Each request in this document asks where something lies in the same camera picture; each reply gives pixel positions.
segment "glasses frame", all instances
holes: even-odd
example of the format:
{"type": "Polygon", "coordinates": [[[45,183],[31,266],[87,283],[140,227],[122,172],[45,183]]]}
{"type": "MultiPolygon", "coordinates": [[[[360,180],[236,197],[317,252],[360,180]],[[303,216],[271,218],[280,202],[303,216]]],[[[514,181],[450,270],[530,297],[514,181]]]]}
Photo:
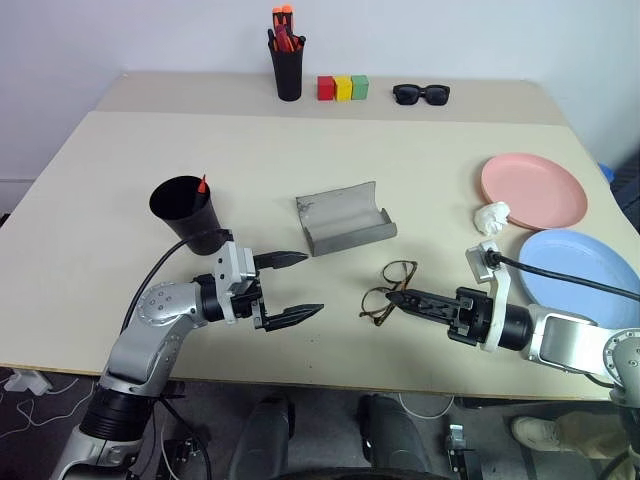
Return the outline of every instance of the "glasses frame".
{"type": "Polygon", "coordinates": [[[367,299],[367,296],[372,292],[382,292],[384,294],[387,294],[389,292],[406,290],[409,282],[411,281],[417,270],[418,262],[414,262],[413,260],[394,260],[393,262],[387,263],[382,269],[382,278],[384,278],[384,280],[389,283],[391,287],[374,287],[367,290],[363,295],[362,300],[360,301],[361,312],[358,316],[371,318],[374,325],[377,327],[382,325],[387,317],[391,315],[391,312],[393,312],[393,309],[396,308],[396,306],[393,303],[389,302],[389,305],[387,305],[386,307],[378,308],[376,310],[367,310],[364,306],[364,302],[367,299]],[[387,269],[397,263],[401,263],[405,270],[405,278],[401,281],[391,280],[388,277],[387,269]]]}
{"type": "Polygon", "coordinates": [[[398,105],[415,105],[416,103],[418,103],[418,100],[420,100],[420,97],[424,98],[425,102],[427,102],[429,105],[433,105],[436,107],[441,107],[443,105],[446,105],[447,102],[449,101],[449,93],[451,93],[451,88],[448,87],[447,85],[427,85],[426,87],[422,88],[419,85],[413,85],[412,83],[403,83],[401,85],[396,85],[393,87],[393,95],[396,97],[396,103],[398,105]],[[411,102],[411,103],[402,103],[398,100],[398,91],[401,88],[415,88],[418,92],[418,95],[416,96],[416,100],[415,102],[411,102]],[[433,103],[429,101],[428,98],[428,91],[429,90],[435,90],[435,89],[442,89],[445,91],[446,93],[446,99],[444,103],[433,103]]]}

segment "sunglasses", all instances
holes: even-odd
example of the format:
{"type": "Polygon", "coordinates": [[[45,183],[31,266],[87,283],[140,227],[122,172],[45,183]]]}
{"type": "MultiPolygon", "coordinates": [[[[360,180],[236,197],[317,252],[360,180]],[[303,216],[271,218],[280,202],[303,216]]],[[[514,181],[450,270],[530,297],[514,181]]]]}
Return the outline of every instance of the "sunglasses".
{"type": "Polygon", "coordinates": [[[404,84],[393,87],[393,94],[399,105],[415,105],[420,97],[424,97],[429,105],[446,105],[450,91],[446,85],[428,85],[420,88],[418,85],[404,84]]]}

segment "gray metal holder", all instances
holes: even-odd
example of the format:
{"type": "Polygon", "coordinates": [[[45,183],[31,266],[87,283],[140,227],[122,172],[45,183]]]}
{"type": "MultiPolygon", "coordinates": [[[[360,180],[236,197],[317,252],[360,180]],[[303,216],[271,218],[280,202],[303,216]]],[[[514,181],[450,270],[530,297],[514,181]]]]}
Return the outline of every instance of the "gray metal holder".
{"type": "Polygon", "coordinates": [[[375,182],[296,197],[311,255],[358,247],[398,234],[385,209],[375,203],[375,182]]]}

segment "green block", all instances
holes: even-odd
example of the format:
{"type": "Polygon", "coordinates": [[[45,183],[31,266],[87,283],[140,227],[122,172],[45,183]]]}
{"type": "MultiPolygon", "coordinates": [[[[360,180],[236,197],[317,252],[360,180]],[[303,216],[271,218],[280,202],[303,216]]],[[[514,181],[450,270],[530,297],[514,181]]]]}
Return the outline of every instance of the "green block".
{"type": "Polygon", "coordinates": [[[367,92],[369,91],[369,79],[366,75],[352,75],[351,83],[353,84],[353,90],[351,90],[351,100],[366,100],[367,92]]]}

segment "black pen holder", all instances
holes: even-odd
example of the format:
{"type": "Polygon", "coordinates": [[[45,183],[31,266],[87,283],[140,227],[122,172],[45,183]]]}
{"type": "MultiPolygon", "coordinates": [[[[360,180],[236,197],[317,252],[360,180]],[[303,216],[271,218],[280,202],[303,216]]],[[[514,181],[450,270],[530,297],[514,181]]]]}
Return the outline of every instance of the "black pen holder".
{"type": "Polygon", "coordinates": [[[149,208],[176,232],[181,240],[211,231],[191,240],[187,246],[196,255],[211,255],[224,244],[219,232],[218,217],[211,202],[211,190],[207,185],[205,196],[196,203],[195,196],[200,179],[192,176],[175,177],[156,188],[149,198],[149,208]]]}
{"type": "Polygon", "coordinates": [[[276,52],[269,45],[273,72],[276,76],[278,97],[285,102],[293,102],[302,95],[302,53],[304,45],[295,52],[276,52]]]}

